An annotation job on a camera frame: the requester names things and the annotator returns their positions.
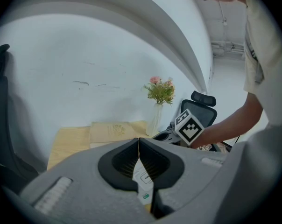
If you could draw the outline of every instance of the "person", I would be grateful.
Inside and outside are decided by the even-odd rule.
[[[236,112],[222,122],[206,128],[192,143],[192,148],[229,140],[253,128],[260,120],[263,111],[255,91],[282,60],[282,40],[265,7],[259,0],[238,1],[247,6],[244,90],[248,92],[248,95],[243,106]]]

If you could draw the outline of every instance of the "white vase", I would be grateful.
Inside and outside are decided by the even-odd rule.
[[[157,134],[158,127],[160,125],[160,121],[162,117],[162,110],[163,110],[163,105],[155,103],[153,112],[146,125],[146,134],[150,137]]]

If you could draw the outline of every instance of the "green leaves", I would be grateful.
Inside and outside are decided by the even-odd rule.
[[[172,81],[168,80],[166,82],[158,82],[157,84],[149,83],[143,86],[148,90],[148,98],[154,99],[160,105],[163,103],[172,104],[174,98],[174,85]]]

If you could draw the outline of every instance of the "pink flower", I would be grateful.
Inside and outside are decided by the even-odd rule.
[[[159,77],[151,77],[150,78],[150,82],[152,83],[152,84],[156,84],[156,83],[158,83],[160,81],[160,78]]]

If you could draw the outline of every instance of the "white shirt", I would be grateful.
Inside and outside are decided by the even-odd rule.
[[[245,41],[244,90],[255,94],[256,89],[267,79],[271,70],[282,61],[282,36],[279,27],[270,18],[270,13],[259,0],[246,0],[247,3],[247,35],[254,49],[253,56],[250,46]],[[258,63],[262,68],[258,74]]]

